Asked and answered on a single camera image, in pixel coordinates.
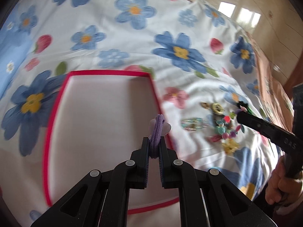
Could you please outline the person's right hand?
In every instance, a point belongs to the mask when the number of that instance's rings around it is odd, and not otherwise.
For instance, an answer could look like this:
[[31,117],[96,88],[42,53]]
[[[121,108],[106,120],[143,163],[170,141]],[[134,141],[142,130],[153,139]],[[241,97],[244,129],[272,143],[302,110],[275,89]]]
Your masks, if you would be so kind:
[[283,202],[284,205],[295,203],[302,195],[302,172],[297,179],[286,177],[284,156],[279,158],[266,188],[265,199],[268,204]]

